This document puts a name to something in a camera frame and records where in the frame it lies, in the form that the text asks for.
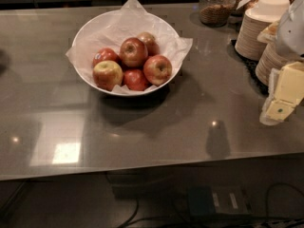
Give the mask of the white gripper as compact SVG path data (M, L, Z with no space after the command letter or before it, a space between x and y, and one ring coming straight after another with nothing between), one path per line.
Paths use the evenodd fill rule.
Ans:
M280 21L275 21L258 36L261 43L276 44L276 52L294 61L304 60L304 0L294 0ZM265 125L283 123L304 100L304 64L294 62L269 76L269 96L259 117Z

